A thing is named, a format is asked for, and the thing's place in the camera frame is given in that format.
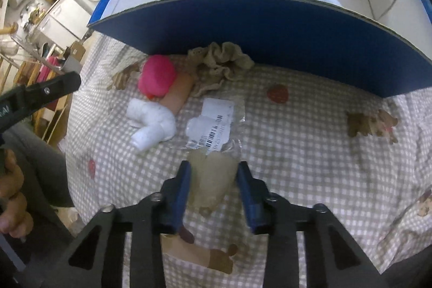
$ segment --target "grey pants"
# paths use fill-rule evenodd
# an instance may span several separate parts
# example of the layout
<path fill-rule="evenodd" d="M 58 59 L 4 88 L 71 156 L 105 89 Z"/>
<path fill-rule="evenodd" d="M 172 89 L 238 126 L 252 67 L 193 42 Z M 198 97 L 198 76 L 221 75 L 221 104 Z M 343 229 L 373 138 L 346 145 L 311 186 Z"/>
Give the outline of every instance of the grey pants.
<path fill-rule="evenodd" d="M 23 288 L 40 287 L 72 236 L 50 205 L 71 207 L 66 175 L 66 162 L 56 152 L 20 123 L 3 133 L 5 146 L 12 149 L 24 174 L 22 193 L 27 199 L 27 211 L 34 220 L 33 231 L 23 248 L 30 254 L 25 270 L 16 272 L 15 279 Z M 0 262 L 0 287 L 5 269 Z"/>

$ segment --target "person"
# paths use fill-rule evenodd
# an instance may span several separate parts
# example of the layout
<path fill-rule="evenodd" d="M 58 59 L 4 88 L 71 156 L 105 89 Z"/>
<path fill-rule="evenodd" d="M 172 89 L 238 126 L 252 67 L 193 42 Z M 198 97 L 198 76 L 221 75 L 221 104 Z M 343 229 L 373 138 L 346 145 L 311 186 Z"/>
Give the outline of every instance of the person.
<path fill-rule="evenodd" d="M 23 238 L 28 261 L 23 271 L 14 272 L 16 269 L 0 248 L 0 286 L 13 287 L 18 282 L 19 287 L 36 288 L 73 240 L 51 207 L 73 206 L 66 161 L 24 123 L 5 131 L 3 140 L 6 174 L 0 177 L 0 198 L 4 203 L 0 233 Z"/>

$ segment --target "checkered tablecloth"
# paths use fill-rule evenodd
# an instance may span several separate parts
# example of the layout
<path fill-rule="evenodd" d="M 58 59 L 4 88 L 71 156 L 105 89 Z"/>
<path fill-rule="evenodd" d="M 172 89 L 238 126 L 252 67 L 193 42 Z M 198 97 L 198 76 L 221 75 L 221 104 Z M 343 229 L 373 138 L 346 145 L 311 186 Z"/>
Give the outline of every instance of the checkered tablecloth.
<path fill-rule="evenodd" d="M 139 52 L 96 36 L 73 97 L 66 139 L 70 190 L 85 222 L 104 204 L 123 207 L 158 191 L 187 153 L 169 143 L 136 153 L 125 117 L 129 100 L 143 99 L 136 78 L 126 90 L 106 87 L 112 68 Z M 173 61 L 181 66 L 183 58 Z M 273 84 L 288 87 L 288 103 L 267 98 Z M 241 157 L 272 192 L 294 204 L 326 204 L 381 272 L 432 243 L 432 215 L 419 217 L 416 205 L 432 184 L 432 89 L 383 100 L 322 77 L 265 65 L 256 65 L 244 82 L 224 85 L 245 97 Z M 188 99 L 177 116 L 177 138 L 186 140 L 187 119 L 200 114 L 203 98 Z M 398 144 L 347 136 L 347 111 L 375 114 L 380 108 L 399 119 Z M 226 275 L 165 255 L 168 287 L 262 285 L 267 239 L 250 234 L 235 186 L 211 216 L 187 210 L 184 224 L 200 246 L 226 251 L 236 244 L 235 270 Z M 303 257 L 300 273 L 304 283 Z"/>

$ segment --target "finger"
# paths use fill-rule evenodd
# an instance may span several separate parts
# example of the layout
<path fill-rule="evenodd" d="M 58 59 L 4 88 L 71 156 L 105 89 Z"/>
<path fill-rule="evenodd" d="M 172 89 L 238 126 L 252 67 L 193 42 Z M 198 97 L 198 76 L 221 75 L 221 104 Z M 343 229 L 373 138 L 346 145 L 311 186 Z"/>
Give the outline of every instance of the finger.
<path fill-rule="evenodd" d="M 23 221 L 13 231 L 10 231 L 9 234 L 11 237 L 21 238 L 29 234 L 32 229 L 33 218 L 28 212 L 26 212 Z"/>
<path fill-rule="evenodd" d="M 12 197 L 21 189 L 24 182 L 24 175 L 11 150 L 6 151 L 5 168 L 6 174 L 0 177 L 0 198 Z"/>
<path fill-rule="evenodd" d="M 13 231 L 24 219 L 27 200 L 22 193 L 17 193 L 6 204 L 6 209 L 0 215 L 0 232 L 5 234 Z"/>

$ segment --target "white label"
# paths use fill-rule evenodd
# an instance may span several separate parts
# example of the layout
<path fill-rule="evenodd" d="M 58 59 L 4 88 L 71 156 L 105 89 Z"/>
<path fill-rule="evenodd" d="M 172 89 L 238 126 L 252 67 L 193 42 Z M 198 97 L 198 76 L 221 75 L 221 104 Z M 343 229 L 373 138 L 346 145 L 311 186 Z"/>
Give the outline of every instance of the white label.
<path fill-rule="evenodd" d="M 188 123 L 187 147 L 207 148 L 208 152 L 220 151 L 230 138 L 234 103 L 230 100 L 204 99 L 201 115 Z"/>

